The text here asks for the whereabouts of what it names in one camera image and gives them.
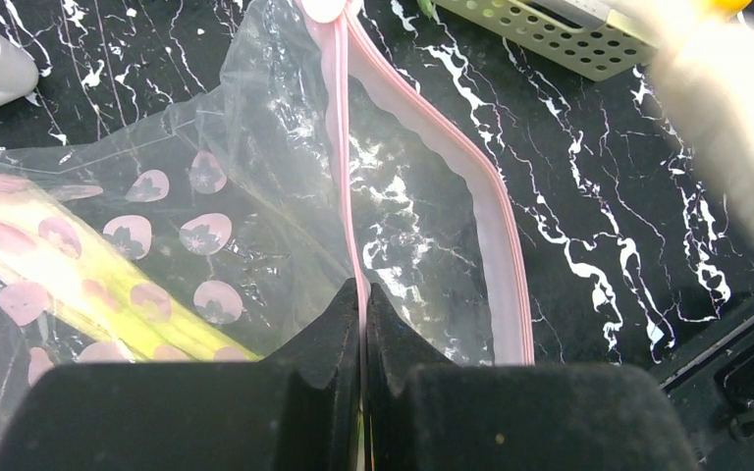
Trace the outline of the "clear pink zip top bag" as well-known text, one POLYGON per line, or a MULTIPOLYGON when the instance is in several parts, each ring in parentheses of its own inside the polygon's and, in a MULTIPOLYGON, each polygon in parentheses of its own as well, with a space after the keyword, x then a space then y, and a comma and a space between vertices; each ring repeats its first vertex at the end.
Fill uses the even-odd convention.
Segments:
MULTIPOLYGON (((88 145, 0 151, 190 312, 257 354, 347 280, 458 363, 534 360, 510 198, 487 156, 383 57, 356 8, 253 1, 219 85, 88 145)), ((129 361, 0 307, 0 442, 48 369, 129 361)))

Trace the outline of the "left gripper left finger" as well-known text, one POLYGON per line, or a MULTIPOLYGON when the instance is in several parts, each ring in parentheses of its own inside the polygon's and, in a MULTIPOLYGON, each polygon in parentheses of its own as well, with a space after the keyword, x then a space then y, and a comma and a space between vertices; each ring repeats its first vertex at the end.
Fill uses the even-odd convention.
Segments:
POLYGON ((30 390, 0 470, 352 470, 357 288, 258 362, 59 366, 30 390))

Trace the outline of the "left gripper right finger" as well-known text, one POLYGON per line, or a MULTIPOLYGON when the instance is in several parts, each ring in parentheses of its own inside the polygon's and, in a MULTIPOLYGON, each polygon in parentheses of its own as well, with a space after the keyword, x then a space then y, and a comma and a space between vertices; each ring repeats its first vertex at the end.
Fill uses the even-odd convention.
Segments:
POLYGON ((378 285, 365 308, 378 470, 693 470, 667 396, 635 367, 459 366, 378 285))

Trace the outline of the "toy celery stalk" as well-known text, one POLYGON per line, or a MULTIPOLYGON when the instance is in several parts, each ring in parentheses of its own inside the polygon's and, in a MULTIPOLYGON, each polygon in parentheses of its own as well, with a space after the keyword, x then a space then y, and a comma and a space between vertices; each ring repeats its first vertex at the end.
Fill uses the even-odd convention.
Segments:
POLYGON ((0 307, 49 313, 129 361, 252 361, 34 183, 0 174, 0 307))

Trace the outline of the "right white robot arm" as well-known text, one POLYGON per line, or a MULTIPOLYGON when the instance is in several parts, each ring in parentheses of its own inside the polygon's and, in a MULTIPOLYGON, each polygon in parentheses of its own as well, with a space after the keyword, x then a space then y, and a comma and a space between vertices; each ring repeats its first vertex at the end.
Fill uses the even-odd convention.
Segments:
POLYGON ((754 19, 745 1, 624 1, 657 44, 648 68, 666 118, 706 186, 754 246, 754 19))

